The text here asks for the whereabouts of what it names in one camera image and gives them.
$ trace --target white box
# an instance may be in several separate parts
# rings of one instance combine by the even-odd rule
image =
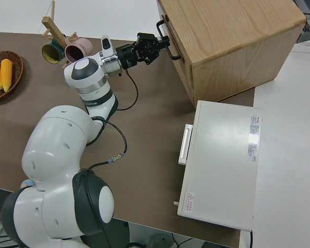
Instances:
[[[262,109],[198,101],[178,215],[251,231]]]

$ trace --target pink mug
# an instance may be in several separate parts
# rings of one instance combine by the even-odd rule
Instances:
[[[67,47],[65,55],[70,62],[75,62],[81,58],[91,55],[93,51],[92,43],[86,38],[79,38],[77,34],[65,38]]]

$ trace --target black handle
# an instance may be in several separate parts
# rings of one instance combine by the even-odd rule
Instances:
[[[164,20],[161,20],[161,21],[159,21],[159,22],[156,24],[157,30],[158,30],[158,32],[159,32],[161,38],[163,38],[163,34],[162,34],[161,30],[160,30],[160,26],[161,26],[162,24],[164,24],[164,23],[165,23]],[[172,53],[171,53],[171,51],[169,50],[169,47],[168,47],[167,45],[165,46],[165,48],[166,48],[166,50],[167,50],[167,52],[168,52],[168,54],[169,54],[169,56],[170,56],[170,58],[171,58],[172,60],[179,60],[179,59],[181,59],[181,56],[180,56],[180,55],[177,55],[177,56],[172,55]]]

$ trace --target white wall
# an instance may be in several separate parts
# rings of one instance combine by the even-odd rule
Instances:
[[[42,34],[41,20],[51,15],[50,4],[51,0],[0,0],[0,32]],[[66,35],[136,40],[139,32],[158,36],[159,19],[156,0],[55,1],[54,22]]]

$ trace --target wooden box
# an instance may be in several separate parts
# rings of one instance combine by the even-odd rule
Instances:
[[[273,80],[306,22],[292,0],[158,0],[158,6],[194,107]]]

